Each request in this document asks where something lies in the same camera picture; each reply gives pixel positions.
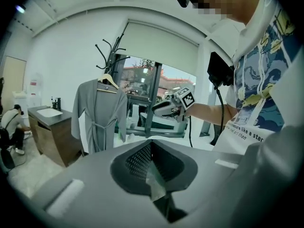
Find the faucet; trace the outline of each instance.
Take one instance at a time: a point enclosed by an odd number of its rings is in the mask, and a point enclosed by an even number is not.
[[[53,109],[61,111],[61,98],[56,98],[53,102]]]

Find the ceiling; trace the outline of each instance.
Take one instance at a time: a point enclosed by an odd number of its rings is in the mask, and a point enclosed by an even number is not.
[[[221,20],[220,15],[200,14],[192,6],[182,9],[176,0],[27,0],[24,5],[26,12],[16,13],[13,23],[23,27],[32,36],[83,11],[114,6],[138,7],[169,14],[191,24],[202,31],[207,40],[216,42],[229,56],[235,52],[231,39],[238,38],[239,31],[244,27],[229,19]]]

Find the coat rack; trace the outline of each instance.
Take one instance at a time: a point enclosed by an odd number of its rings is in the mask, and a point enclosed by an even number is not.
[[[103,54],[102,51],[99,49],[98,45],[97,45],[97,44],[95,45],[95,46],[97,47],[98,51],[101,53],[101,55],[103,56],[103,58],[104,58],[104,60],[105,60],[105,67],[100,67],[100,66],[98,66],[98,65],[96,65],[96,67],[97,67],[97,68],[100,68],[100,69],[105,69],[105,71],[104,71],[105,74],[109,74],[109,73],[112,71],[113,67],[115,66],[115,64],[116,64],[117,62],[122,61],[122,60],[125,60],[125,59],[127,59],[127,58],[130,58],[130,57],[124,57],[124,58],[121,58],[121,59],[119,59],[119,60],[114,61],[116,52],[117,52],[118,50],[124,50],[124,51],[126,50],[126,49],[123,49],[123,48],[118,48],[119,43],[120,43],[120,41],[121,41],[121,39],[122,39],[123,36],[124,36],[124,33],[123,33],[120,37],[118,37],[118,38],[116,39],[116,42],[115,42],[115,44],[114,44],[113,47],[111,46],[111,44],[110,44],[109,42],[107,42],[105,39],[103,39],[103,41],[104,41],[105,43],[107,43],[107,44],[110,46],[110,49],[111,49],[110,55],[109,55],[109,57],[108,57],[108,60],[106,60],[104,54]]]

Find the white sink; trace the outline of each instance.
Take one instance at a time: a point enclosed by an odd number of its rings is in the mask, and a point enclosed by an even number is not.
[[[58,115],[62,114],[62,112],[57,111],[53,108],[47,108],[47,109],[39,110],[37,112],[44,117],[52,117],[52,116],[58,116]]]

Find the countertop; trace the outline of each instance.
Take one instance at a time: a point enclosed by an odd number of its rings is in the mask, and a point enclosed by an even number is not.
[[[62,114],[58,116],[52,116],[52,117],[44,117],[41,114],[37,113],[39,110],[47,109],[47,106],[39,106],[39,107],[32,107],[28,109],[28,114],[31,117],[36,118],[37,120],[41,121],[46,126],[52,126],[59,122],[65,121],[67,119],[70,119],[72,117],[72,113],[61,110]]]

